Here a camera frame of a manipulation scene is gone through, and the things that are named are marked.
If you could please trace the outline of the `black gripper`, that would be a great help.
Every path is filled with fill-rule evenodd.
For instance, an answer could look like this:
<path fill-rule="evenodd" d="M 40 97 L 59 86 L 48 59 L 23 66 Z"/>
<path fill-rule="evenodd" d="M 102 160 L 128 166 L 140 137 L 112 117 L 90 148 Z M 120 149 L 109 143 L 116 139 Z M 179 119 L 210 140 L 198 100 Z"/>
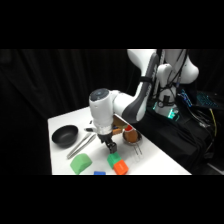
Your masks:
<path fill-rule="evenodd" d="M 117 144 L 112 142 L 113 129 L 111 127 L 102 127 L 97 129 L 97 135 L 102 143 L 105 143 L 110 153 L 117 152 Z"/>

